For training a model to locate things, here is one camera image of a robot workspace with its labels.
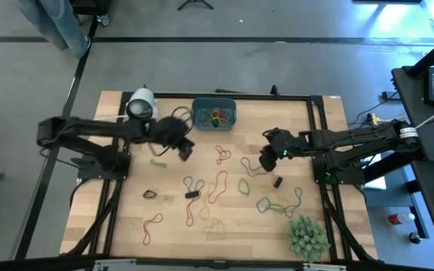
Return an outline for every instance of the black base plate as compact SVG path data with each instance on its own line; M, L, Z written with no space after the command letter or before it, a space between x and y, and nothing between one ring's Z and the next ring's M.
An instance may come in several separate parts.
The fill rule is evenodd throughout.
M329 171L325 158L324 155L313 157L314 181L317 184L365 184L362 169L355 169L352 166L326 174Z
M104 171L95 157L83 155L78 161L80 170L78 178L81 179L102 179L102 180L125 180L128 176L130 168L130 159L132 154L127 151L118 153L118 167L113 171Z

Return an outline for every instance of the white bottle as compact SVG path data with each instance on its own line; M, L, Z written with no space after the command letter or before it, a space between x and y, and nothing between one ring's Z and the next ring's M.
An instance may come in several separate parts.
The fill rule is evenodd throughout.
M415 217L413 214L405 214L405 213L398 213L393 214L388 217L388 221L390 221L393 225L400 225L400 224L406 224L408 222L414 221Z

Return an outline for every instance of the tripod leg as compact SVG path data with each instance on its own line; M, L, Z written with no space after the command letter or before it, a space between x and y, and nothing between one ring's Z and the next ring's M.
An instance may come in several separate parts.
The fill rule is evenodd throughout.
M179 8L177 8L177 11L181 11L184 6L186 6L188 3L193 2L194 0L187 0L185 1L185 3L183 3Z
M211 4L209 4L209 3L207 3L207 2L205 2L205 0L200 0L199 2L202 2L202 3L204 3L208 8L210 8L211 10L213 10L214 9L214 7L211 5Z

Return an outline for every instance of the desk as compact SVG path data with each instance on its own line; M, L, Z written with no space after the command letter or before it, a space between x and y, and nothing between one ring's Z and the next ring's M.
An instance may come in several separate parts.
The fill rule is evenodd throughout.
M122 92L102 92L95 118L118 115ZM346 129L346 119L340 97L323 97L325 116L329 129ZM157 108L160 116L170 115L180 105L191 106L192 99L158 99ZM266 145L261 133L278 126L289 129L297 135L300 130L309 130L309 117L305 102L270 101L236 99L237 123L231 132L201 132L193 129L188 134L196 145L187 162L179 160L175 151L169 151L162 157L153 157L148 146L131 145L133 154L130 174L124 181L110 255L112 257L154 258L154 259L225 259L254 261L300 261L290 250L285 231L289 219L279 213L260 214L255 204L263 196L272 202L283 205L296 202L294 188L303 190L302 204L294 212L298 215L311 215L324 227L322 203L319 188L313 181L310 158L295 158L278 162L277 168L266 175L250 178L240 164L241 157L248 157L252 167L258 165L259 150ZM319 119L315 106L314 114ZM111 139L92 137L91 140L101 145L111 144ZM215 162L218 153L216 145L232 152L228 160L221 165ZM151 166L149 160L167 163L166 169ZM220 235L203 233L209 226L198 215L203 205L199 199L191 207L194 213L194 225L185 225L185 207L189 199L184 198L187 188L182 179L193 176L194 181L203 179L206 186L215 184L215 177L221 170L228 172L227 191L215 204L209 205L210 217L217 217L225 224L225 239ZM275 175L283 177L279 189L272 187ZM237 182L245 178L250 184L251 193L244 196L237 191ZM341 185L341 198L348 227L359 243L372 256L377 257L374 240L368 220L365 201L362 194L352 186ZM73 248L88 230L95 219L95 213L102 190L102 181L89 181L76 192L69 213L61 252ZM155 199L143 199L146 190L153 190L158 195ZM144 232L142 222L152 219L156 213L162 213L164 219L159 224L149 224L151 243L142 244ZM106 225L103 225L96 251L101 252L105 239ZM341 237L334 225L337 252L343 258ZM323 261L329 261L329 253Z
M409 78L403 69L393 69L393 80L413 126L434 114L434 107L423 104L423 80ZM418 129L423 153L427 161L411 161L429 214L434 224L434 123Z

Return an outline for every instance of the black desk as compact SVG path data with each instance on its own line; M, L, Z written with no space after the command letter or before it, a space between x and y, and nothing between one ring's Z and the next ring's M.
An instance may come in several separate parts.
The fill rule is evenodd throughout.
M423 104L423 80L409 78L403 69L393 69L395 87L401 96L411 124L416 126L434 114L434 107ZM429 214L434 224L434 123L418 129L426 161L411 161Z

